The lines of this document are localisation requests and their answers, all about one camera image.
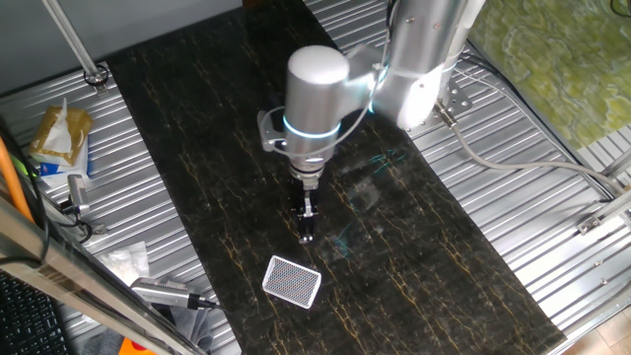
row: orange object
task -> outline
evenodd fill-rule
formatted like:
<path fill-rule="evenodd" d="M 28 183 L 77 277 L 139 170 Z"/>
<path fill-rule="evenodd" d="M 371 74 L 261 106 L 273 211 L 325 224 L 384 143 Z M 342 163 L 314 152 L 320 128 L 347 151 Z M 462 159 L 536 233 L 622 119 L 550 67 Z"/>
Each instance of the orange object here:
<path fill-rule="evenodd" d="M 118 355 L 156 355 L 156 353 L 125 338 L 125 340 L 122 341 Z"/>
<path fill-rule="evenodd" d="M 29 221 L 35 223 L 31 209 L 27 203 L 27 199 L 24 197 L 24 191 L 20 185 L 20 179 L 16 168 L 13 166 L 11 156 L 7 150 L 7 146 L 4 144 L 4 140 L 0 138 L 0 169 L 2 169 L 2 175 L 4 180 L 7 181 L 9 192 L 11 192 L 11 198 L 13 199 L 13 205 L 22 213 Z"/>

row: gray cable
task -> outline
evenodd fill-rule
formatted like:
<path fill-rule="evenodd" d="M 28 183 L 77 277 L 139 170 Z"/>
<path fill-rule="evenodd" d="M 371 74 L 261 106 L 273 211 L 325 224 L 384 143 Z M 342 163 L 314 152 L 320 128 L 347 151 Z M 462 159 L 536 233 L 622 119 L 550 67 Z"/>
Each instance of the gray cable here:
<path fill-rule="evenodd" d="M 513 99 L 510 95 L 508 95 L 504 89 L 505 88 L 498 88 L 497 86 L 487 82 L 486 80 L 484 80 L 484 78 L 478 78 L 472 75 L 468 75 L 467 73 L 458 70 L 457 68 L 454 68 L 454 71 L 457 72 L 458 74 L 462 75 L 465 78 L 469 78 L 471 80 L 473 80 L 474 82 L 480 83 L 484 86 L 487 86 L 491 89 L 494 89 L 498 94 L 502 95 L 503 97 L 505 97 L 506 99 L 508 99 L 511 103 L 513 103 L 513 105 L 515 105 L 515 107 L 524 115 L 525 118 L 527 118 L 530 123 L 532 123 L 532 125 L 534 125 L 535 127 L 537 127 L 539 129 L 539 131 L 543 134 L 545 134 L 545 132 L 543 132 L 543 130 L 541 128 L 539 128 L 539 125 L 532 119 L 532 117 L 530 117 L 529 114 L 527 114 L 524 109 L 522 108 L 522 106 L 520 104 L 518 104 L 518 102 Z M 561 148 L 554 140 L 550 140 L 550 143 L 556 148 L 558 149 L 560 152 L 563 152 L 564 149 Z M 576 164 L 576 161 L 574 159 L 572 159 L 572 157 L 567 157 L 572 163 Z"/>
<path fill-rule="evenodd" d="M 497 164 L 497 163 L 489 162 L 487 160 L 484 160 L 483 158 L 481 158 L 480 156 L 475 154 L 475 152 L 473 152 L 473 150 L 471 150 L 471 147 L 469 147 L 469 145 L 466 144 L 466 141 L 464 140 L 464 137 L 462 137 L 462 133 L 460 133 L 460 130 L 457 128 L 456 125 L 452 127 L 452 131 L 456 135 L 457 140 L 462 145 L 462 148 L 464 148 L 464 150 L 469 154 L 469 156 L 471 156 L 471 158 L 474 161 L 476 161 L 478 164 L 483 165 L 483 166 L 485 166 L 487 168 L 499 169 L 499 170 L 521 170 L 521 169 L 534 169 L 534 168 L 544 168 L 544 167 L 570 169 L 570 170 L 577 171 L 577 172 L 580 172 L 580 173 L 585 173 L 585 174 L 587 174 L 589 176 L 597 178 L 600 181 L 602 181 L 602 182 L 608 184 L 609 186 L 611 186 L 613 189 L 615 189 L 620 194 L 623 194 L 625 192 L 625 190 L 622 187 L 620 187 L 619 184 L 617 184 L 615 181 L 613 181 L 609 177 L 606 177 L 603 174 L 597 173 L 597 172 L 595 172 L 595 171 L 593 171 L 591 169 L 582 167 L 580 165 L 572 164 L 572 163 L 565 163 L 565 162 L 532 162 L 532 163 L 525 163 L 525 164 Z"/>

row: blue led ring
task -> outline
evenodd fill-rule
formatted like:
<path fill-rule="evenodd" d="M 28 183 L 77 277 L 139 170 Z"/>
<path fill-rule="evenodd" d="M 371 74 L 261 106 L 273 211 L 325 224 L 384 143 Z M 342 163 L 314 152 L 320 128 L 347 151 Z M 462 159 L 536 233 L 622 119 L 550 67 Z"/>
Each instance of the blue led ring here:
<path fill-rule="evenodd" d="M 338 123 L 337 127 L 333 128 L 332 130 L 326 132 L 326 133 L 305 133 L 305 132 L 301 132 L 298 129 L 294 128 L 291 126 L 291 124 L 289 124 L 289 122 L 287 121 L 287 117 L 283 116 L 283 123 L 285 123 L 285 127 L 287 127 L 287 129 L 289 129 L 290 132 L 299 135 L 301 137 L 305 137 L 305 138 L 313 138 L 313 139 L 320 139 L 320 138 L 327 138 L 330 137 L 334 134 L 337 133 L 337 131 L 339 131 L 339 128 L 342 126 L 342 123 Z"/>

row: cable connector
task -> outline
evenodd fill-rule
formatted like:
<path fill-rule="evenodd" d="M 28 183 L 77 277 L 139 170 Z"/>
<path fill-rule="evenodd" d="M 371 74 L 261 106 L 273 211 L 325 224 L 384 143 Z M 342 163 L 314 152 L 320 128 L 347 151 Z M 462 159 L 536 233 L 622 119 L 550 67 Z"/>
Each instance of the cable connector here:
<path fill-rule="evenodd" d="M 445 108 L 445 105 L 443 105 L 443 103 L 441 103 L 440 100 L 436 100 L 436 110 L 438 111 L 439 115 L 441 116 L 441 119 L 447 125 L 449 129 L 452 129 L 452 127 L 454 127 L 457 124 L 457 121 L 454 118 L 454 116 L 447 111 L 447 109 Z"/>

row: wall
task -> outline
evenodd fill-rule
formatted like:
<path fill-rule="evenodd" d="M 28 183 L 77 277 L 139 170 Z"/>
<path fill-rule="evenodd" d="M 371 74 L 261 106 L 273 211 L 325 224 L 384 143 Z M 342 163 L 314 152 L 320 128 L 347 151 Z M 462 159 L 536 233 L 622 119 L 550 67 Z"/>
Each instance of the wall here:
<path fill-rule="evenodd" d="M 242 0 L 59 0 L 95 58 L 242 5 Z M 80 64 L 40 0 L 0 1 L 0 95 Z"/>

